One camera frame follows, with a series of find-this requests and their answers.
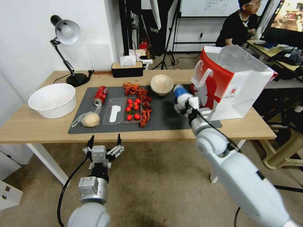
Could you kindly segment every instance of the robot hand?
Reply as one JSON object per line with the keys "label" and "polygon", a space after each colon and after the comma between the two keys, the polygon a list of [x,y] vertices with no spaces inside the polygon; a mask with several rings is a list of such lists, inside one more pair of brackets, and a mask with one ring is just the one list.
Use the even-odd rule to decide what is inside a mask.
{"label": "robot hand", "polygon": [[89,169],[92,169],[92,173],[79,181],[80,200],[84,204],[74,210],[67,227],[109,227],[110,216],[103,206],[107,202],[108,195],[108,169],[111,167],[111,162],[123,151],[120,134],[117,145],[110,151],[107,151],[105,146],[93,146],[93,140],[83,148],[83,152],[91,160]]}

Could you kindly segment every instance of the wooden desk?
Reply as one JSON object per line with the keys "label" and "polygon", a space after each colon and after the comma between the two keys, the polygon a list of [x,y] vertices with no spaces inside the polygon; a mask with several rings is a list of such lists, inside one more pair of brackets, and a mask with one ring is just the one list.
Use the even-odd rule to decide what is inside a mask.
{"label": "wooden desk", "polygon": [[[90,81],[76,88],[76,108],[68,115],[57,119],[46,119],[36,111],[30,109],[25,103],[16,113],[0,128],[0,143],[26,143],[41,161],[52,171],[52,173],[64,184],[67,180],[66,174],[57,165],[41,143],[85,143],[92,134],[68,134],[69,127],[77,112],[80,102],[88,87],[122,86],[126,81],[140,85],[149,85],[151,78],[157,74],[169,75],[175,84],[189,84],[193,76],[193,70],[150,70],[144,71],[143,77],[113,78],[111,72],[92,75]],[[55,71],[41,85],[52,84],[61,76],[68,74],[68,71]],[[251,108],[245,118],[221,121],[220,128],[226,136],[233,140],[253,139],[274,139],[276,135],[269,126],[262,120],[258,113]],[[94,133],[96,142],[115,142],[115,133]],[[169,131],[137,131],[121,132],[121,139],[124,142],[134,141],[168,141],[188,139],[194,140],[195,136],[190,129],[169,130]]]}
{"label": "wooden desk", "polygon": [[[272,47],[270,49],[265,49],[263,46],[261,45],[255,45],[255,40],[248,40],[247,41],[249,43],[249,45],[253,48],[253,50],[256,50],[258,52],[260,52],[261,54],[265,55],[266,57],[272,57],[274,55],[276,55],[277,53],[279,53],[280,51],[282,51],[281,47]],[[299,66],[293,66],[293,65],[289,65],[286,64],[284,62],[281,61],[276,61],[277,64],[280,67],[284,67],[286,69],[288,69],[289,71],[294,72]]]}

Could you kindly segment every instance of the whiteboard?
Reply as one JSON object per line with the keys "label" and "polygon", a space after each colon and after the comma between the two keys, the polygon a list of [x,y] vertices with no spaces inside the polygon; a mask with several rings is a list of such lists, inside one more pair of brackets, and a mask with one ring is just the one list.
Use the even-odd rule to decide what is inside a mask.
{"label": "whiteboard", "polygon": [[[262,15],[269,1],[262,1],[258,16]],[[238,9],[238,0],[182,0],[180,11],[182,17],[227,17]]]}

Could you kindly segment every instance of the monitor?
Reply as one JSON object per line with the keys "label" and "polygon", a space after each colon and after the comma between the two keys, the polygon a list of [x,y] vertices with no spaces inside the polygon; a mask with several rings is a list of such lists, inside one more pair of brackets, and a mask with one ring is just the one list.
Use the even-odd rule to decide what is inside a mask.
{"label": "monitor", "polygon": [[261,39],[303,48],[303,0],[281,0]]}

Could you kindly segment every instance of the lamp shade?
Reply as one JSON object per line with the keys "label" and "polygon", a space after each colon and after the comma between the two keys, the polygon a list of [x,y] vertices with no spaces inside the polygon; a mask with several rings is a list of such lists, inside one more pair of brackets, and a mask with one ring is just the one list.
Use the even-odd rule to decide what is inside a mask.
{"label": "lamp shade", "polygon": [[63,44],[75,43],[81,34],[79,25],[71,20],[62,20],[61,17],[53,15],[50,18],[51,23],[55,26],[57,39]]}

